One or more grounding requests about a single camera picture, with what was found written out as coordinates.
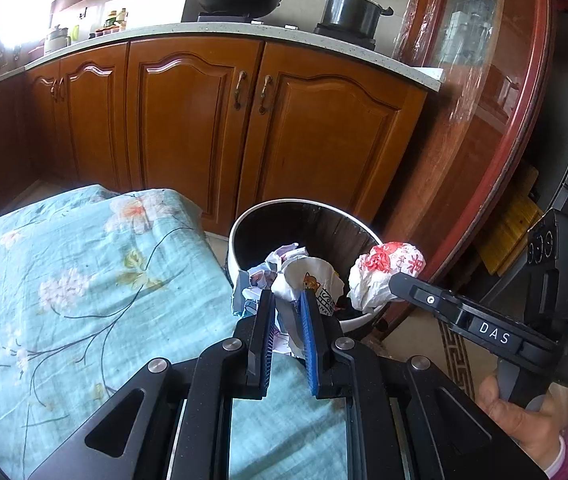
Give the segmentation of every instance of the trash can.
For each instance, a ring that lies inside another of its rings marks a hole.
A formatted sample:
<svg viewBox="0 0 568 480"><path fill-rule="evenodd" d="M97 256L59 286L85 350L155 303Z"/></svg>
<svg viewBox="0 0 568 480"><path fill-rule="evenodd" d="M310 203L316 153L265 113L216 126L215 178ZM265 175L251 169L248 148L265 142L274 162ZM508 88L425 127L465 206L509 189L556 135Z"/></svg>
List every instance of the trash can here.
<svg viewBox="0 0 568 480"><path fill-rule="evenodd" d="M350 268L360 254L382 241L366 225L339 209L296 198L263 202L245 211L235 221L228 240L227 269L233 284L239 269L262 263L276 248L297 242L308 254L330 263L344 282L344 295L337 300L335 316L349 336L361 339L390 305L372 314L352 308L349 291Z"/></svg>

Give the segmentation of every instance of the floor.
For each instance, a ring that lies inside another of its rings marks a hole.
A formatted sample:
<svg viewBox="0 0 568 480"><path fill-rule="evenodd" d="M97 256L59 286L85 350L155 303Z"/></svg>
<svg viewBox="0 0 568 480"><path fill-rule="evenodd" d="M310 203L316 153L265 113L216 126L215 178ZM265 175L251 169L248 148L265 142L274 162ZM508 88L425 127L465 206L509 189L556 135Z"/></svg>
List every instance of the floor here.
<svg viewBox="0 0 568 480"><path fill-rule="evenodd" d="M37 181L20 193L4 212L44 200L65 190L54 184ZM206 233L213 254L223 267L228 238ZM497 359L483 348L463 340L441 325L431 314L415 309L384 341L385 352L393 359L405 361L413 355L425 355L444 371L470 398L479 384L497 365Z"/></svg>

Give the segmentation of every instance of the white rim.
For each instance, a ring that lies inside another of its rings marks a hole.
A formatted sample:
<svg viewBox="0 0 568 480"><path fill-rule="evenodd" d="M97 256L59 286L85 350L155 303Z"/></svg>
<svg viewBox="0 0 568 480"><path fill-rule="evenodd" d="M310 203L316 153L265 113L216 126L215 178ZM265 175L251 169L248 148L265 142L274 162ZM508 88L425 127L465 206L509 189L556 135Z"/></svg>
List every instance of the white rim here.
<svg viewBox="0 0 568 480"><path fill-rule="evenodd" d="M288 202L288 203L289 202L298 202L298 203L303 203L303 204L317 205L317 206L325 207L326 209L330 209L331 211L339 213L340 215L345 216L346 218L355 222L355 224L360 226L369 235L371 235L371 237L374 238L374 240L377 242L378 245L382 243L381 238L379 236L377 236L375 233L373 233L371 231L370 227L368 227L366 224L362 223L360 220L358 220L354 216L349 215L348 213L342 211L341 209L337 209L336 207L333 207L332 205L323 204L321 202L315 202L314 200L305 200L303 198L278 198L276 200L269 200L267 202L261 202L257 205L254 205L253 207L247 209L246 211L244 211L239 216L239 218L237 220L235 220L235 223L233 224L233 227L231 228L231 233L228 237L228 273L230 274L230 277L231 277L231 280L233 281L233 283L237 282L237 274L239 273L239 269L240 269L239 264L237 263L237 259L235 258L235 251L233 250L233 242L235 241L235 233L237 232L237 228L238 228L239 224L241 223L241 221L244 218L246 218L250 213L252 213L253 211L255 211L257 209L261 209L262 207L265 207L265 206L268 206L268 205L271 205L271 204L280 204L280 203L284 203L284 202ZM365 325L375 316L376 313L379 312L379 310L382 308L382 306L378 306L375 309L374 313L372 313L372 314L364 314L363 316L355 317L354 319L347 319L347 320L344 320L344 321L339 321L339 324L341 325L341 329L344 331L344 333L346 333L346 332L351 332L351 331L355 330L356 328L359 328L360 326Z"/></svg>

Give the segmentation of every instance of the white cuff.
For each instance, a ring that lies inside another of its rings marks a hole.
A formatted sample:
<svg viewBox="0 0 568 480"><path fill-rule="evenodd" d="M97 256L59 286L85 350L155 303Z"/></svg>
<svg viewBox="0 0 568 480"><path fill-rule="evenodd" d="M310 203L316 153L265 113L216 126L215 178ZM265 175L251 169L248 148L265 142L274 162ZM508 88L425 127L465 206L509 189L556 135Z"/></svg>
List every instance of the white cuff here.
<svg viewBox="0 0 568 480"><path fill-rule="evenodd" d="M546 468L546 471L544 471L548 478L552 478L557 474L557 471L560 470L565 458L566 458L566 443L564 442L563 437L560 435L560 453L557 455L557 458L554 460L554 462Z"/></svg>

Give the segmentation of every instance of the cabinet handle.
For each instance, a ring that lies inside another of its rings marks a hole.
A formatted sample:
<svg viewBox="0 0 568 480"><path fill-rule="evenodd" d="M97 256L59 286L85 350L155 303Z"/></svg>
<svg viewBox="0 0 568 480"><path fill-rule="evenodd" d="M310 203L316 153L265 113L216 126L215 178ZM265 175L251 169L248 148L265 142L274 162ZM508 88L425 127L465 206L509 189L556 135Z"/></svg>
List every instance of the cabinet handle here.
<svg viewBox="0 0 568 480"><path fill-rule="evenodd" d="M264 87L261 89L261 102L259 103L259 113L265 114L266 108L264 108L264 101L266 99L266 88L268 88L270 82L273 81L273 78L270 75L267 75L264 79Z"/></svg>
<svg viewBox="0 0 568 480"><path fill-rule="evenodd" d="M243 79L246 79L246 72L244 72L244 70L240 72L240 78L237 80L237 86L235 87L235 110L239 110L241 108L240 86Z"/></svg>
<svg viewBox="0 0 568 480"><path fill-rule="evenodd" d="M55 86L58 84L58 80L55 79L55 81L53 81L53 86L51 86L50 88L50 95L53 98L53 101L55 101L56 103L58 102L58 93L55 90Z"/></svg>

